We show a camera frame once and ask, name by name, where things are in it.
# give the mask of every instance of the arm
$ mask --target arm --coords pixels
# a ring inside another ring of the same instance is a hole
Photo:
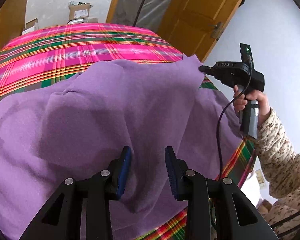
[[[266,180],[270,182],[271,196],[282,198],[300,187],[300,154],[294,152],[273,109],[258,129],[255,149]]]

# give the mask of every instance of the black cable cord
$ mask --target black cable cord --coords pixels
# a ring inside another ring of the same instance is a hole
[[[294,228],[291,228],[291,229],[289,229],[289,230],[281,233],[281,234],[277,234],[277,237],[280,239],[280,238],[282,238],[282,237],[284,237],[284,236],[286,236],[286,235],[288,235],[288,234],[290,234],[290,233],[298,230],[299,228],[300,228],[300,224],[297,225],[297,226],[295,226]]]
[[[221,118],[224,114],[224,112],[227,110],[227,108],[234,102],[236,101],[245,91],[246,89],[248,88],[248,86],[250,85],[250,81],[251,81],[251,77],[252,77],[252,59],[251,57],[249,57],[249,68],[250,68],[250,77],[249,77],[249,81],[246,85],[246,87],[241,91],[241,93],[239,95],[237,95],[234,99],[232,99],[227,105],[226,107],[222,110],[221,114],[220,114],[220,117],[219,117],[219,120],[218,120],[218,123],[217,123],[217,145],[218,145],[218,154],[219,154],[219,164],[220,164],[220,172],[219,172],[219,180],[222,179],[222,170],[223,170],[223,161],[222,161],[222,155],[221,155],[221,147],[220,147],[220,122],[221,122]]]
[[[274,228],[276,228],[276,227],[278,227],[278,226],[281,226],[281,225],[283,225],[285,222],[287,222],[287,221],[289,221],[289,220],[291,220],[291,219],[293,219],[293,218],[295,218],[295,217],[297,217],[297,216],[299,216],[299,215],[300,215],[300,211],[294,213],[294,214],[291,215],[291,216],[286,217],[285,219],[282,219],[282,220],[280,220],[280,221],[274,223],[273,225],[271,225],[271,228],[274,229]]]
[[[141,12],[141,9],[143,7],[143,4],[145,3],[146,0],[142,0],[141,3],[140,3],[140,6],[139,6],[139,9],[138,9],[138,12],[137,12],[137,15],[136,15],[136,18],[134,19],[134,22],[133,22],[133,27],[136,26],[137,24],[137,21],[138,21],[138,18],[139,18],[139,15],[140,15],[140,12]]]
[[[213,218],[212,218],[212,209],[213,209],[213,203],[211,203],[211,205],[210,205],[210,220],[211,220],[212,227],[214,228],[214,230],[216,230],[216,224],[215,224],[215,222],[213,221]]]

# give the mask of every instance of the metal screw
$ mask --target metal screw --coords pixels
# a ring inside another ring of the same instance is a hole
[[[224,184],[227,184],[227,185],[230,185],[232,183],[232,180],[229,178],[224,178],[222,181]]]
[[[73,183],[73,179],[72,178],[68,178],[65,180],[65,184],[67,185],[71,185]]]
[[[186,171],[186,175],[188,175],[188,176],[194,176],[195,175],[195,171],[193,171],[193,170],[187,170]]]
[[[110,175],[110,171],[108,171],[108,170],[103,170],[103,171],[101,171],[101,176],[103,176],[103,177],[106,177],[106,176],[109,176]]]

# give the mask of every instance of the plaid fabric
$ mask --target plaid fabric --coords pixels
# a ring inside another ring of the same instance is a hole
[[[167,63],[182,54],[150,30],[113,24],[78,24],[46,28],[10,41],[0,51],[0,100],[7,95],[50,86],[100,60],[128,59]],[[216,89],[205,77],[200,88]],[[242,186],[255,161],[244,139],[223,170]],[[186,209],[138,240],[184,239]]]

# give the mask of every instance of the purple fleece blanket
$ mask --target purple fleece blanket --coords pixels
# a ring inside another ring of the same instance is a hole
[[[204,74],[196,56],[169,64],[98,62],[50,87],[0,102],[0,229],[20,238],[67,177],[90,178],[132,148],[125,194],[111,201],[114,239],[132,239],[164,224],[186,207],[171,194],[164,148],[207,178],[219,161],[216,125],[228,103],[199,89]],[[227,163],[242,137],[229,108],[221,123]]]

